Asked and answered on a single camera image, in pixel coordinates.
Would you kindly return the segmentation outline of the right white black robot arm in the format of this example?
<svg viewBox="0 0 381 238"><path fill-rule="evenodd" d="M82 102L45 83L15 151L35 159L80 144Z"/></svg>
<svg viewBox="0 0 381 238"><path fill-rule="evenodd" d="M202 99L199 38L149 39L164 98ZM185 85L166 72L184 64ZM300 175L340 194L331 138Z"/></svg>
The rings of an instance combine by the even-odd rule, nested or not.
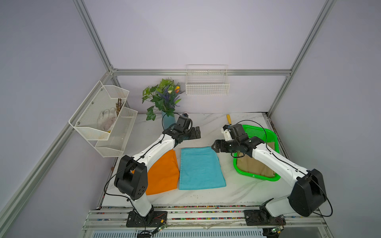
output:
<svg viewBox="0 0 381 238"><path fill-rule="evenodd" d="M249 137L241 124L225 125L224 139L216 140L211 148L217 152L247 155L254 158L280 175L292 188L291 193L277 199L269 199L261 205L261 210L272 217L297 213L308 217L329 199L326 195L322 173L316 169L301 167L275 150L266 140Z"/></svg>

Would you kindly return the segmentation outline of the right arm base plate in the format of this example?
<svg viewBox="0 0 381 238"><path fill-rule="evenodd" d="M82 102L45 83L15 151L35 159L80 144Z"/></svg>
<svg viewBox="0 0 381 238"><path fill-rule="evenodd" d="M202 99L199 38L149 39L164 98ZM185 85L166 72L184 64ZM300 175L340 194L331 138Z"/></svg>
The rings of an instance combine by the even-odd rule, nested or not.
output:
<svg viewBox="0 0 381 238"><path fill-rule="evenodd" d="M283 215L272 217L264 210L244 210L244 217L247 226L284 226L286 224Z"/></svg>

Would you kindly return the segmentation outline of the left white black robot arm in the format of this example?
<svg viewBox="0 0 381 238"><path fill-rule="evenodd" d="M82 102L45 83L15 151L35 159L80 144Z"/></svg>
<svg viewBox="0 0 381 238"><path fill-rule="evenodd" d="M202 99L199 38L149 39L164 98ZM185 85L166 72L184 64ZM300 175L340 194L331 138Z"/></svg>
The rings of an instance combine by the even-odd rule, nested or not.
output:
<svg viewBox="0 0 381 238"><path fill-rule="evenodd" d="M140 153L121 158L115 174L114 186L125 195L135 212L145 218L154 211L148 201L148 172L168 151L185 140L200 139L200 128L194 127L187 114L180 114L176 123L163 130L162 136Z"/></svg>

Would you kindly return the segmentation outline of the khaki pants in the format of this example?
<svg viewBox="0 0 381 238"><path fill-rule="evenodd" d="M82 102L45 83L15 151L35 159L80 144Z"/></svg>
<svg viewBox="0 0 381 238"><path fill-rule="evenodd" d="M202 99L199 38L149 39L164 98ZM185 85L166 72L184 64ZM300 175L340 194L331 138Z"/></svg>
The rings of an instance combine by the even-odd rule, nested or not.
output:
<svg viewBox="0 0 381 238"><path fill-rule="evenodd" d="M269 179L275 178L275 172L272 169L255 158L248 155L243 156L243 153L239 154L239 158L236 159L235 164L238 171L246 176L262 176Z"/></svg>

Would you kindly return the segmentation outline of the orange pants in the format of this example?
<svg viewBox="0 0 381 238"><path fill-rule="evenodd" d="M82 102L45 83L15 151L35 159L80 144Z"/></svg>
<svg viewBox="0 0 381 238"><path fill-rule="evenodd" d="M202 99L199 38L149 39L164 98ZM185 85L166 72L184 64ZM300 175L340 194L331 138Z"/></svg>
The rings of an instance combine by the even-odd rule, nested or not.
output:
<svg viewBox="0 0 381 238"><path fill-rule="evenodd" d="M180 170L174 150L164 154L148 171L147 195L155 195L177 189Z"/></svg>

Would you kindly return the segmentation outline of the teal pants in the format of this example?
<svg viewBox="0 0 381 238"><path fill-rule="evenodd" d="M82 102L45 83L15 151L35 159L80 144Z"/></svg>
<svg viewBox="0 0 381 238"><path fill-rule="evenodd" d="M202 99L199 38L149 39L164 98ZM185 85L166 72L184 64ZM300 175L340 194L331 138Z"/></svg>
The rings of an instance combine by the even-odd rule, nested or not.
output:
<svg viewBox="0 0 381 238"><path fill-rule="evenodd" d="M226 181L217 153L210 147L181 150L180 190L222 188Z"/></svg>

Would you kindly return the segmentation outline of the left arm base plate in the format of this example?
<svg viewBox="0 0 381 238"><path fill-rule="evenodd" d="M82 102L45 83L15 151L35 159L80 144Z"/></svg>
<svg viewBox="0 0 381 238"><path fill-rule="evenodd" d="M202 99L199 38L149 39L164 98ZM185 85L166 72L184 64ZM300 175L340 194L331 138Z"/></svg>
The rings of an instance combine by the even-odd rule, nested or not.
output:
<svg viewBox="0 0 381 238"><path fill-rule="evenodd" d="M139 215L135 210L129 212L126 227L127 228L157 228L164 225L167 221L167 211L156 211L153 208L147 216Z"/></svg>

